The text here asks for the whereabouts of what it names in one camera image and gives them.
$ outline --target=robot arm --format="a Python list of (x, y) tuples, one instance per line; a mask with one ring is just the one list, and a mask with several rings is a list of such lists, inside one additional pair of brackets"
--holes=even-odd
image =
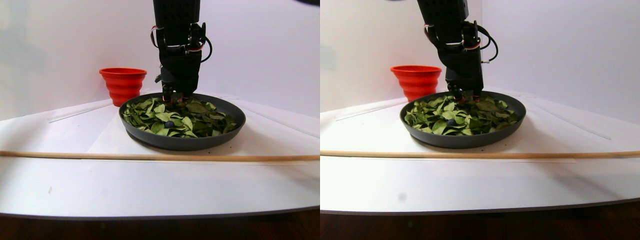
[[(447, 67), (445, 80), (449, 91), (456, 100), (464, 102), (462, 93), (472, 90), (474, 100), (478, 101), (484, 88), (480, 50), (493, 42), (497, 56), (497, 44), (475, 21), (465, 20), (469, 15), (467, 0), (418, 0), (418, 6), (425, 23), (424, 32)], [(489, 38), (484, 47), (480, 47), (478, 32)]]
[[(320, 6), (320, 0), (297, 0)], [(151, 40), (159, 50), (163, 100), (171, 104), (173, 91), (188, 99), (198, 88), (200, 63), (211, 56), (211, 41), (206, 37), (206, 24), (198, 25), (200, 0), (154, 0), (156, 37)], [(209, 56), (202, 59), (202, 48), (209, 44)]]

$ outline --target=blueberry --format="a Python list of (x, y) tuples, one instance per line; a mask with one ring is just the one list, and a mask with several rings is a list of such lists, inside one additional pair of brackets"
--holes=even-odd
[(174, 127), (175, 124), (173, 123), (173, 121), (168, 121), (164, 123), (164, 128), (170, 128), (170, 127)]

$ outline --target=white table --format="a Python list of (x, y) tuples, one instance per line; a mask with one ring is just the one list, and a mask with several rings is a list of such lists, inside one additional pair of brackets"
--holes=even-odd
[[(172, 152), (140, 145), (126, 135), (113, 105), (47, 121), (51, 116), (110, 100), (1, 121), (0, 149), (118, 154), (319, 153), (319, 138), (302, 133), (317, 134), (317, 118), (242, 100), (228, 101), (243, 109), (247, 123), (232, 141), (209, 150)], [(319, 161), (186, 163), (0, 157), (0, 214), (29, 218), (193, 218), (290, 212), (317, 209), (319, 188)]]
[[(516, 98), (527, 108), (526, 119), (517, 132), (490, 146), (451, 150), (419, 143), (410, 137), (399, 119), (406, 99), (395, 99), (322, 113), (321, 149), (483, 153), (615, 152), (640, 148), (640, 126), (636, 124), (534, 97)], [(639, 183), (638, 158), (482, 160), (323, 156), (320, 203), (321, 212), (334, 214), (524, 211), (637, 200)]]

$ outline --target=white surface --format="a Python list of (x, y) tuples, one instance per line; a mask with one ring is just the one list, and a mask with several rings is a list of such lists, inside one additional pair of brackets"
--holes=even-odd
[[(482, 1), (467, 3), (467, 20), (482, 24)], [(320, 19), (322, 111), (402, 97), (393, 66), (444, 67), (416, 0), (323, 0)]]
[[(122, 129), (110, 125), (115, 124), (115, 106), (47, 123), (51, 116), (108, 101), (2, 121), (0, 149), (165, 152), (131, 143)], [(242, 108), (242, 104), (269, 109), (251, 102), (237, 105)], [(283, 110), (269, 112), (287, 118), (285, 122), (308, 120)], [(317, 138), (245, 114), (246, 129), (232, 142), (211, 149), (212, 154), (317, 154)], [(319, 188), (318, 161), (232, 164), (0, 157), (1, 214), (56, 218), (255, 214), (318, 206)]]
[[(640, 124), (640, 38), (632, 0), (484, 0), (483, 20), (500, 55), (486, 84)], [(491, 48), (487, 53), (492, 55)]]
[[(319, 12), (294, 0), (202, 1), (214, 52), (198, 89), (317, 118)], [(152, 1), (0, 1), (0, 120), (108, 98), (100, 68), (142, 68), (144, 88), (159, 87), (153, 25)]]
[[(402, 105), (333, 121), (358, 106), (321, 114), (322, 150), (412, 152), (615, 152), (638, 150), (640, 126), (556, 104), (517, 97), (527, 116), (517, 132), (467, 150), (428, 147), (404, 129)], [(563, 115), (607, 140), (544, 110)], [(321, 210), (368, 214), (508, 211), (640, 198), (640, 159), (431, 161), (432, 159), (321, 158)]]

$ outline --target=pile of leaves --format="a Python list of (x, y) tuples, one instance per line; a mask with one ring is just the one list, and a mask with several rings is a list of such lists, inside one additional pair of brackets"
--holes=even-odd
[(165, 104), (159, 97), (140, 99), (126, 105), (122, 118), (142, 131), (180, 138), (217, 136), (236, 129), (230, 115), (194, 97), (173, 104)]
[(441, 135), (476, 135), (498, 131), (518, 122), (518, 115), (503, 100), (480, 96), (480, 101), (463, 104), (453, 96), (416, 101), (407, 111), (405, 122), (423, 132)]

